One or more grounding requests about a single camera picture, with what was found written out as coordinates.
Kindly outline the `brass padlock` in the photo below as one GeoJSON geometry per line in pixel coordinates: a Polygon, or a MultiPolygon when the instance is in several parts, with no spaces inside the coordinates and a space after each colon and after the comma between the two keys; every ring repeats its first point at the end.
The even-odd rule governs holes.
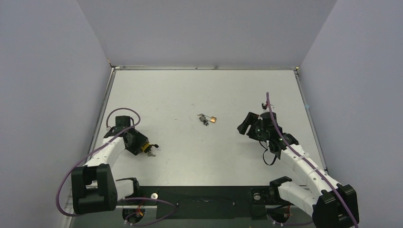
{"type": "Polygon", "coordinates": [[[206,115],[206,114],[198,114],[199,117],[200,117],[201,115],[206,116],[206,118],[207,118],[207,119],[209,120],[209,122],[211,122],[211,123],[216,123],[216,121],[217,121],[217,118],[214,117],[214,116],[210,116],[210,115],[206,115]]]}

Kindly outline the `yellow padlock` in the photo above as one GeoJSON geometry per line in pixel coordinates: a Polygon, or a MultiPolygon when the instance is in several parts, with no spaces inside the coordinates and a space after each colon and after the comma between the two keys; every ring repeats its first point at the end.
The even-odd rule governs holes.
{"type": "Polygon", "coordinates": [[[145,143],[142,147],[141,147],[141,151],[144,153],[149,153],[152,148],[159,148],[159,145],[157,144],[150,144],[150,143],[145,143]]]}

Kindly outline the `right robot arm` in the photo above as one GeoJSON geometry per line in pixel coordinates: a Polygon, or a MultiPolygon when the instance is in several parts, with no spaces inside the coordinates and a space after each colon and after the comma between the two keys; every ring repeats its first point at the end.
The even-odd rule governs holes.
{"type": "Polygon", "coordinates": [[[329,176],[305,152],[298,140],[282,131],[274,112],[249,112],[237,130],[242,135],[266,143],[275,155],[304,182],[306,188],[287,176],[270,182],[268,196],[272,202],[288,201],[311,216],[317,228],[358,227],[357,193],[329,176]]]}

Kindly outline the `black key bunch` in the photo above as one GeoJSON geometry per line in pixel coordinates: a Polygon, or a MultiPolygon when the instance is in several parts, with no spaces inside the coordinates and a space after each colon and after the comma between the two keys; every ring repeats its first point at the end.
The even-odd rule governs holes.
{"type": "Polygon", "coordinates": [[[205,126],[208,126],[208,125],[209,125],[209,120],[206,118],[206,116],[201,115],[201,116],[199,117],[199,120],[200,120],[205,126]]]}

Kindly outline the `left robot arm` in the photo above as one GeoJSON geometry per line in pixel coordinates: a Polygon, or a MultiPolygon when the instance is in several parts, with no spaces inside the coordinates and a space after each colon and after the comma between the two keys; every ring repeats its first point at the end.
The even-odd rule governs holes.
{"type": "Polygon", "coordinates": [[[104,136],[101,149],[83,166],[72,170],[75,214],[112,211],[120,200],[125,199],[129,204],[141,200],[138,180],[133,177],[115,180],[111,170],[122,152],[139,155],[149,153],[153,147],[148,138],[133,127],[133,123],[132,117],[117,116],[115,126],[104,136]]]}

